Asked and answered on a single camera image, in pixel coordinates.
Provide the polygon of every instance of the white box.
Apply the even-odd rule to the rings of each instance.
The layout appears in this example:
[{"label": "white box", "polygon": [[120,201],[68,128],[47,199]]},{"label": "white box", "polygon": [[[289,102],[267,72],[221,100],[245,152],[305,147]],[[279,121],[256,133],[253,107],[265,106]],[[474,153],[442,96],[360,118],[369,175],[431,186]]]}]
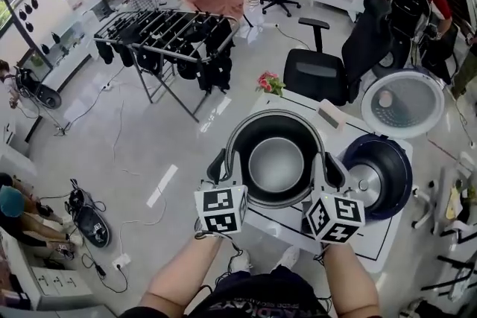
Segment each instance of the white box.
[{"label": "white box", "polygon": [[317,241],[346,244],[365,225],[364,204],[337,194],[320,193],[306,218]]},{"label": "white box", "polygon": [[241,232],[247,212],[247,186],[196,191],[195,206],[203,231]]}]

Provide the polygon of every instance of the bag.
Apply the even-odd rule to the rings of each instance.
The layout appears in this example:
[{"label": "bag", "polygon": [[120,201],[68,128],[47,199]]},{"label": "bag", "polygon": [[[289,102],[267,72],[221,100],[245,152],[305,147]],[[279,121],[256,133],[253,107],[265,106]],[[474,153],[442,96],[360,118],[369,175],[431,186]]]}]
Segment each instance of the bag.
[{"label": "bag", "polygon": [[409,38],[414,38],[431,14],[429,0],[391,0],[391,26]]}]

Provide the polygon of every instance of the tiled floor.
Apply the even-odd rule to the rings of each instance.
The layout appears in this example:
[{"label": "tiled floor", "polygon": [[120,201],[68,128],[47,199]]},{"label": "tiled floor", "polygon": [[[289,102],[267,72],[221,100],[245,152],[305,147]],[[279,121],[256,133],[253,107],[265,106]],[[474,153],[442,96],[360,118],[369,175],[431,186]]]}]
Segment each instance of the tiled floor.
[{"label": "tiled floor", "polygon": [[[121,222],[155,221],[167,201],[164,218],[156,226],[130,224],[123,228],[124,252],[132,259],[127,267],[129,289],[126,293],[117,295],[108,291],[94,270],[86,270],[80,261],[77,262],[81,275],[94,290],[98,301],[107,304],[115,313],[120,314],[137,304],[154,272],[192,236],[196,219],[192,192],[205,177],[206,167],[225,145],[231,130],[249,113],[259,97],[255,92],[258,76],[264,70],[281,75],[288,51],[299,44],[269,25],[279,23],[284,33],[313,47],[311,28],[298,25],[297,20],[301,16],[322,19],[331,26],[330,31],[323,33],[325,52],[341,55],[341,46],[353,27],[349,17],[331,8],[310,8],[309,0],[300,1],[303,8],[292,9],[291,18],[287,18],[279,7],[272,7],[263,16],[260,6],[255,1],[249,2],[247,15],[257,26],[249,29],[243,25],[235,38],[231,90],[227,95],[219,91],[212,94],[199,112],[199,124],[193,122],[170,95],[163,95],[159,101],[149,104],[134,68],[129,68],[122,71],[113,81],[113,88],[101,94],[95,107],[75,123],[66,137],[54,137],[53,128],[46,124],[34,134],[31,159],[39,174],[35,186],[40,196],[65,194],[71,189],[69,179],[75,178],[95,200],[102,200],[107,206],[104,216],[111,226],[113,241],[106,249],[92,248],[96,261],[107,271],[107,284],[117,289],[124,284],[121,275],[111,266],[112,260],[120,254]],[[86,64],[63,91],[66,114],[74,118],[90,107],[101,87],[120,69],[117,58],[110,66],[101,61]],[[148,84],[153,86],[156,82],[150,79]],[[194,107],[202,95],[196,82],[181,78],[175,80],[172,88],[190,107]],[[231,102],[217,115],[214,109],[225,97]],[[446,99],[446,114],[429,133],[429,138],[454,156],[467,150],[476,157],[476,153],[469,149],[457,110],[450,98]],[[477,139],[477,129],[472,105],[476,99],[477,93],[471,89],[459,101],[474,139]],[[360,116],[358,101],[344,110]],[[425,136],[412,139],[411,143],[414,145],[414,183],[425,187],[438,175],[440,167],[452,163],[452,160],[430,144]],[[149,208],[146,206],[148,198],[171,165],[178,167],[176,174],[162,190],[154,207]],[[52,200],[51,206],[63,210],[61,200]],[[396,317],[399,308],[420,296],[418,290],[421,286],[437,281],[443,269],[433,258],[447,252],[449,241],[432,237],[429,225],[419,231],[411,229],[411,221],[421,210],[415,200],[408,203],[384,271],[373,276],[384,317]],[[286,248],[283,242],[251,226],[245,226],[244,231],[236,236],[236,241],[250,251],[254,272],[270,270]],[[457,258],[468,258],[475,249],[472,242],[465,245],[467,247],[455,250]],[[208,283],[212,284],[226,270],[232,254],[232,247],[224,243],[207,276]],[[310,254],[303,253],[296,270],[315,287],[317,295],[329,295],[324,271],[319,263],[312,261]],[[449,311],[458,309],[459,304],[447,303],[445,297],[437,299],[435,293],[427,296]]]}]

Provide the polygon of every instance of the white table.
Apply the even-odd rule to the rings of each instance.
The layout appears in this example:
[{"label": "white table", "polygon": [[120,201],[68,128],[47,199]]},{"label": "white table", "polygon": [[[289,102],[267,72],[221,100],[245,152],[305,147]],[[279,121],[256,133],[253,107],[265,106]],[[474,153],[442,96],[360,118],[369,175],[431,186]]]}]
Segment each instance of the white table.
[{"label": "white table", "polygon": [[[250,114],[265,109],[285,109],[295,112],[315,126],[326,151],[338,158],[355,139],[364,134],[374,133],[361,119],[351,115],[347,116],[347,124],[342,132],[337,133],[316,113],[318,105],[317,101],[285,90],[282,98],[263,94]],[[404,149],[411,162],[412,146],[406,141],[396,140],[396,142]],[[352,238],[351,245],[368,272],[382,271],[394,242],[401,214],[402,212],[388,220],[369,223],[360,228],[357,235]],[[321,244],[311,235],[301,232],[302,215],[302,203],[285,209],[249,206],[245,222],[282,241],[319,255]]]}]

